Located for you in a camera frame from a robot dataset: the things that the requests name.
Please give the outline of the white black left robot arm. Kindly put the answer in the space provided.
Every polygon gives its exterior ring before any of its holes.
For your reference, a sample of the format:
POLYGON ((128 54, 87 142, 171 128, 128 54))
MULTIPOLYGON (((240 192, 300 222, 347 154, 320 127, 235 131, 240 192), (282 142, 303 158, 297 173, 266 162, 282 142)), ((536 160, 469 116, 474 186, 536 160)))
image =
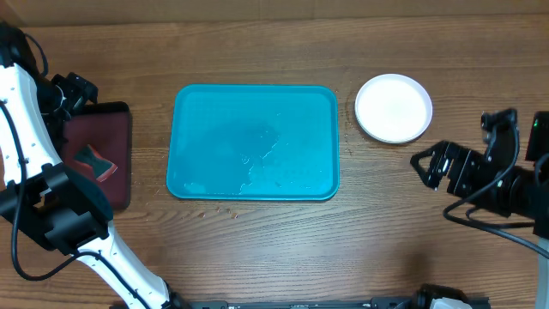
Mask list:
POLYGON ((2 24, 1 215, 12 226, 14 269, 24 234, 67 264, 85 264, 125 308, 182 308, 114 225, 113 196, 130 196, 130 128, 127 104, 99 102, 77 74, 50 76, 39 43, 2 24))

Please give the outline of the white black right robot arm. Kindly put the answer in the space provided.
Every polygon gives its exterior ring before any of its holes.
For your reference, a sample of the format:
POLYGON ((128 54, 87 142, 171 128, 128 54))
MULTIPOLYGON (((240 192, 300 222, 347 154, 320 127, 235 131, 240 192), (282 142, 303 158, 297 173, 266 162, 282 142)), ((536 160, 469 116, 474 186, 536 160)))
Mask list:
POLYGON ((519 167, 517 112, 485 113, 486 151, 477 152, 455 142, 441 141, 414 154, 410 164, 423 184, 436 190, 449 178, 447 192, 457 197, 443 210, 454 223, 507 239, 539 256, 535 305, 548 306, 548 114, 534 115, 526 161, 519 167))

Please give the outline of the white plate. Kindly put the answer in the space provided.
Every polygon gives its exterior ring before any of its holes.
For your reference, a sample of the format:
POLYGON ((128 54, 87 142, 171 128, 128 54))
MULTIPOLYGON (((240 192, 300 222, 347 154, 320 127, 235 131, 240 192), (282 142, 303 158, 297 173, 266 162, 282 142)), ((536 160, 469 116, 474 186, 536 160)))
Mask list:
POLYGON ((383 74, 360 88, 354 111, 367 135, 379 142, 402 144, 419 138, 427 130, 433 104, 425 88, 413 78, 383 74))

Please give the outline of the pink green sponge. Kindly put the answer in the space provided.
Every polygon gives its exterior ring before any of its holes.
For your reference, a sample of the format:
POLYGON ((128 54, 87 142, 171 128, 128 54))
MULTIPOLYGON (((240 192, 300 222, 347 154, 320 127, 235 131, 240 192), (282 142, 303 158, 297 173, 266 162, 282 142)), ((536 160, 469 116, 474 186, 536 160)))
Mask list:
POLYGON ((99 182, 110 178, 118 169, 116 164, 104 158, 89 144, 75 154, 74 160, 77 164, 89 168, 99 182))

